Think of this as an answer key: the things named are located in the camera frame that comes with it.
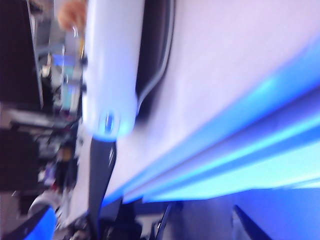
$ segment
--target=hand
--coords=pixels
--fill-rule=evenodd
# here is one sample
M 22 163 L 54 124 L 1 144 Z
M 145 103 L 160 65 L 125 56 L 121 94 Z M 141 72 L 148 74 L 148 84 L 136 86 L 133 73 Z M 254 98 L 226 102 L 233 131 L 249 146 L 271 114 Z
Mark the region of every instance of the hand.
M 62 30 L 71 31 L 73 27 L 83 31 L 87 19 L 87 4 L 80 0 L 68 0 L 60 8 L 58 23 Z

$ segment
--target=black panel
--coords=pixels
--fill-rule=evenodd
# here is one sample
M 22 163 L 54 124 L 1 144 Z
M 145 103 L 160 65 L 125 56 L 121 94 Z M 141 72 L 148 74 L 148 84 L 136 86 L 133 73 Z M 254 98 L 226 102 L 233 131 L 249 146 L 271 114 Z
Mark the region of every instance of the black panel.
M 0 0 L 0 102 L 41 107 L 28 3 Z
M 0 129 L 0 192 L 36 188 L 38 154 L 28 133 Z

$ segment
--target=blue floor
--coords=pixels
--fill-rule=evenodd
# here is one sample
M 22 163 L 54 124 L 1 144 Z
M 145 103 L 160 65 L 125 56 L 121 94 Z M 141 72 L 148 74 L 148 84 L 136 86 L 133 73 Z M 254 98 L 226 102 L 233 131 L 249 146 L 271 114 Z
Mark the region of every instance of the blue floor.
M 235 204 L 274 240 L 320 239 L 319 199 L 320 189 L 276 189 L 187 201 L 182 211 L 171 213 L 163 239 L 236 239 L 232 225 Z

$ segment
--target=blue light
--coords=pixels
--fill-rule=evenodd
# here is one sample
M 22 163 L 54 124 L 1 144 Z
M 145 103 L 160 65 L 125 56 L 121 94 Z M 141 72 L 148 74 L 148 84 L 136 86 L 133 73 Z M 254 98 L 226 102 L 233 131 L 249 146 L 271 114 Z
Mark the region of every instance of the blue light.
M 319 155 L 320 142 L 317 142 L 180 188 L 149 195 L 144 200 L 210 199 L 248 189 L 270 189 L 318 179 Z
M 24 240 L 51 240 L 56 228 L 56 215 L 50 207 Z

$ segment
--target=blue underglow light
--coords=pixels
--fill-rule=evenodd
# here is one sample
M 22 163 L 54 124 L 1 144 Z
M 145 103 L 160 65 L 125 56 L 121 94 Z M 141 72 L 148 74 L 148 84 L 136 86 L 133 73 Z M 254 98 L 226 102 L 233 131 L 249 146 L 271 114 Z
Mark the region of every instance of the blue underglow light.
M 320 142 L 279 154 L 190 185 L 146 197 L 147 202 L 210 199 L 249 189 L 269 189 L 320 177 Z
M 33 231 L 24 240 L 52 240 L 56 228 L 56 215 L 50 207 Z
M 217 159 L 215 161 L 212 161 L 210 164 L 205 165 L 202 168 L 199 168 L 196 172 L 194 172 L 194 174 L 201 173 L 207 169 L 211 169 L 211 168 L 217 167 L 219 165 L 228 163 L 232 160 L 247 156 L 251 153 L 262 150 L 262 149 L 269 147 L 273 144 L 279 143 L 283 140 L 286 140 L 286 139 L 292 138 L 293 136 L 296 136 L 298 134 L 304 133 L 307 130 L 313 129 L 317 126 L 320 126 L 320 113 L 319 113 L 319 115 L 313 117 L 312 119 L 308 119 L 306 121 L 295 124 L 287 129 L 276 132 L 267 138 L 264 138 L 264 139 L 257 141 L 249 146 L 246 146 L 238 151 L 235 151 L 225 157 L 222 157 L 221 159 Z

